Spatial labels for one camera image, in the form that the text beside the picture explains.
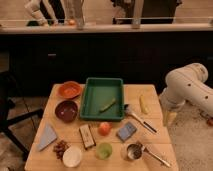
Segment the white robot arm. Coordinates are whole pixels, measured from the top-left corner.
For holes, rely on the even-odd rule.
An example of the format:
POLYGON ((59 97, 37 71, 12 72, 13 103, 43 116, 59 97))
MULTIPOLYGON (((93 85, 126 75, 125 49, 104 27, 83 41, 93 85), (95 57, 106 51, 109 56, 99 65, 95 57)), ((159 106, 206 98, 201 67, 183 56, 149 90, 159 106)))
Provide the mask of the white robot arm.
POLYGON ((159 96, 162 107, 167 111, 175 111, 189 101, 213 117, 213 88, 205 84, 207 79, 208 70, 200 63, 168 72, 166 87, 159 96))

